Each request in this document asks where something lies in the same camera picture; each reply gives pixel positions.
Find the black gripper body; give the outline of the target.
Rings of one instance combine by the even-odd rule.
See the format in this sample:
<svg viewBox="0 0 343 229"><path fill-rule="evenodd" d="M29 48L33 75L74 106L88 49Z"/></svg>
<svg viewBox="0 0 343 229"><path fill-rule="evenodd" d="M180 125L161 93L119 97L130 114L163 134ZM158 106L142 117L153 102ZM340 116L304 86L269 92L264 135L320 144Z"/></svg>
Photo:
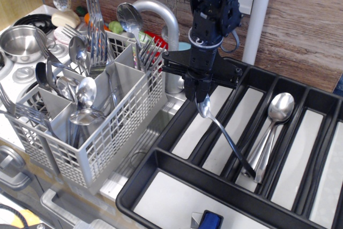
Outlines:
<svg viewBox="0 0 343 229"><path fill-rule="evenodd" d="M228 58L220 56L218 47L223 37L220 36L217 41L210 43L205 38L198 37L193 29L190 29L188 38L191 44L190 50L167 51L162 54L163 71L179 75L184 79L186 98L196 101L196 85L201 80L210 80L211 90L214 85L236 88L243 70Z"/></svg>

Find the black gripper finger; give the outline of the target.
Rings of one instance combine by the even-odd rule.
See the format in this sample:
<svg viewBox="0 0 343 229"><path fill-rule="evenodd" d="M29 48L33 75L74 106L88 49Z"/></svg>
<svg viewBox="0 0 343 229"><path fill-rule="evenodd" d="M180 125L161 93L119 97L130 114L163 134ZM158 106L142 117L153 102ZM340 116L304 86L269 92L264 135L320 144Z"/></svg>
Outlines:
<svg viewBox="0 0 343 229"><path fill-rule="evenodd" d="M197 82L195 98L196 103L201 103L205 100L206 96L211 90L211 81L210 80L201 80Z"/></svg>

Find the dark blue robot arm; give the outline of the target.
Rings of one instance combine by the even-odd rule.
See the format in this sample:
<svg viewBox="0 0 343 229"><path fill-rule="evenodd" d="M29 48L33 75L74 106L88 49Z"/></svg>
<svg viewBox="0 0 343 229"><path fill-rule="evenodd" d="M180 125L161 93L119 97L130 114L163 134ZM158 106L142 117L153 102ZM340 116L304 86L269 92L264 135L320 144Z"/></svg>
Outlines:
<svg viewBox="0 0 343 229"><path fill-rule="evenodd" d="M214 84L235 88L242 69L218 52L223 39L241 24L238 0L190 0L193 15L189 50L163 54L163 70L180 75L188 100L202 102Z"/></svg>

